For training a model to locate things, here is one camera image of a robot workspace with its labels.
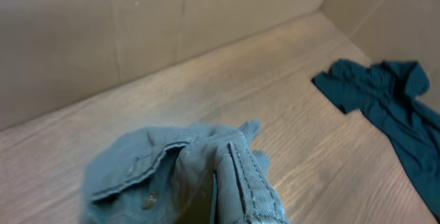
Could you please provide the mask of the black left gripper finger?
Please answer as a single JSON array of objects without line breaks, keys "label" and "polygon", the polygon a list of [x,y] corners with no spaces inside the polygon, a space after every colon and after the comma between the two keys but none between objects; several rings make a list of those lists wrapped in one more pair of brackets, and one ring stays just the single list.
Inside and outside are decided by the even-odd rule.
[{"label": "black left gripper finger", "polygon": [[216,224],[218,185],[215,172],[208,173],[175,224]]}]

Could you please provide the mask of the grey shorts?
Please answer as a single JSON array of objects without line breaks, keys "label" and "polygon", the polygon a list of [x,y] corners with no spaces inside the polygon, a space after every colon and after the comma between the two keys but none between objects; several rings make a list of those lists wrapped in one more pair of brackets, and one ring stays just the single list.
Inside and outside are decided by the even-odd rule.
[{"label": "grey shorts", "polygon": [[217,176],[217,223],[286,223],[267,180],[269,157],[250,148],[260,122],[239,127],[145,127],[120,137],[87,167],[81,223],[175,223],[201,180]]}]

